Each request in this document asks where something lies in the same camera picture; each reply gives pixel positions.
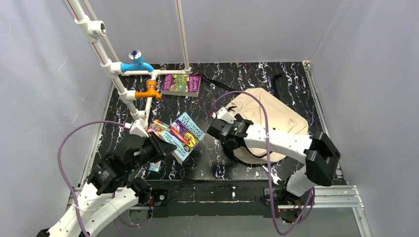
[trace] book cover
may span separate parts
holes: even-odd
[[[154,122],[148,127],[147,132],[154,132],[156,135],[160,135],[164,130],[166,130],[169,127],[169,125],[165,124],[164,122],[156,119]],[[156,162],[156,163],[150,163],[150,167],[148,170],[159,172],[161,167],[162,161]]]
[[[201,76],[167,74],[161,94],[196,97],[200,84]]]
[[[179,163],[186,160],[204,136],[205,133],[199,129],[187,113],[183,113],[159,135],[163,140],[177,146],[172,154]]]

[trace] orange faucet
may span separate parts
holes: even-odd
[[[160,93],[156,91],[157,82],[156,80],[147,80],[147,91],[144,92],[135,92],[135,98],[143,98],[143,97],[156,97],[157,100],[161,100],[162,96]]]

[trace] gray floor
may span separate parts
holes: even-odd
[[[131,214],[133,221],[141,218]],[[128,213],[122,214],[127,220]],[[155,218],[138,228],[119,223],[127,237],[272,237],[279,236],[271,219],[259,216],[186,216]],[[289,225],[280,224],[285,231]],[[98,237],[121,236],[114,223]],[[352,208],[315,208],[305,222],[299,224],[288,237],[360,237]]]

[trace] black marble table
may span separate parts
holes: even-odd
[[[182,64],[153,65],[155,69],[179,70]],[[300,62],[286,63],[202,63],[192,64],[192,74],[205,75],[209,79],[221,81],[234,89],[262,87],[272,93],[271,80],[275,75],[284,74],[276,80],[276,87],[282,102],[303,116],[309,124],[309,133],[314,134],[322,130],[315,103],[305,76],[304,68]],[[137,91],[146,90],[145,82],[148,76],[126,77],[123,84],[128,89]],[[158,79],[158,89],[164,76]],[[161,101],[153,100],[151,117],[167,124],[174,121],[180,114],[187,112],[195,123],[206,132],[211,119],[208,114],[212,103],[226,91],[209,82],[202,82],[198,97],[178,97],[163,95]],[[218,105],[225,106],[233,96],[225,97]],[[145,99],[136,101],[137,108],[144,109]],[[109,104],[106,120],[118,122],[132,122],[132,117],[126,105],[119,99],[114,90]],[[126,131],[105,125],[100,137],[95,162],[101,159],[108,151],[115,148]],[[278,177],[285,180],[302,167],[301,163],[285,158],[273,165]],[[184,163],[179,164],[174,158],[162,162],[159,173],[143,167],[134,172],[135,176],[144,179],[204,179],[204,180],[257,180],[267,179],[267,174],[260,165],[245,164],[238,159],[228,158],[218,141],[209,135],[198,144]],[[343,179],[335,182],[345,184]]]

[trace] bag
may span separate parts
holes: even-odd
[[[208,80],[214,85],[219,86],[220,88],[223,88],[227,91],[233,90],[221,82],[209,80],[207,78],[205,78],[205,80]],[[275,89],[274,95],[279,97],[279,93]],[[271,95],[263,88],[250,88],[245,91],[254,95],[265,107],[266,113],[268,114],[269,129],[292,134],[307,135],[308,122],[286,104],[275,98],[275,96]],[[262,124],[262,126],[265,126],[265,116],[263,115],[262,108],[253,98],[248,95],[239,94],[227,106],[225,106],[225,108],[233,116],[239,114],[244,119],[248,119],[253,123],[259,123]],[[244,163],[267,163],[265,149],[240,147],[235,150],[231,150],[226,146],[223,146],[223,149],[226,155],[234,155],[237,159],[243,161]],[[270,154],[271,162],[278,162],[283,158],[285,158],[285,155],[283,154],[274,152],[271,152]]]

